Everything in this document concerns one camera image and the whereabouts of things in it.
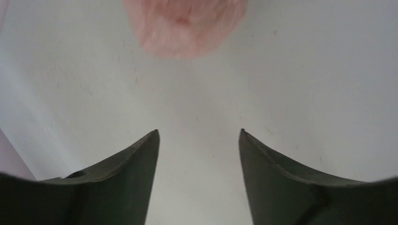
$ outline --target black plastic piece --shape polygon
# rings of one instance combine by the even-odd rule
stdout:
[[[159,133],[61,179],[41,182],[0,173],[1,225],[144,225]]]
[[[240,158],[254,225],[396,225],[398,179],[365,183],[284,156],[245,132]]]

